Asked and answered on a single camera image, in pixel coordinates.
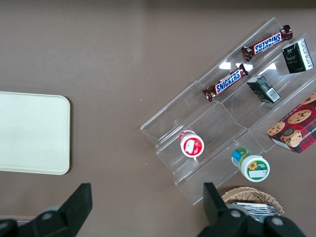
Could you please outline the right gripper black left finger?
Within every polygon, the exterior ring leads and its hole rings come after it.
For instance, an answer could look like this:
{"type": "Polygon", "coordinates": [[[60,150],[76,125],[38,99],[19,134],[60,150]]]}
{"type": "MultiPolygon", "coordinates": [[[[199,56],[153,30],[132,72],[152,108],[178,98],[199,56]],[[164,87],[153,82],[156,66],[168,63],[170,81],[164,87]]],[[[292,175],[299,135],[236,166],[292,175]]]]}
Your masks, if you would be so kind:
{"type": "Polygon", "coordinates": [[[92,210],[91,184],[83,183],[57,209],[18,228],[20,237],[75,237],[92,210]]]}

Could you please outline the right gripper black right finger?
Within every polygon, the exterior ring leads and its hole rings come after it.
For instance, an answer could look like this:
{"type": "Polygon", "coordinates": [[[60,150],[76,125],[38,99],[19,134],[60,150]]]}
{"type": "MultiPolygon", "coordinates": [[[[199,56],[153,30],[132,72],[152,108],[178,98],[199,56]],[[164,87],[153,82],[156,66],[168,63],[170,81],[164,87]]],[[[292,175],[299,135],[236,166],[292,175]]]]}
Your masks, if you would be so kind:
{"type": "Polygon", "coordinates": [[[248,220],[244,212],[229,209],[213,183],[203,184],[203,208],[209,222],[200,237],[245,237],[248,220]]]}

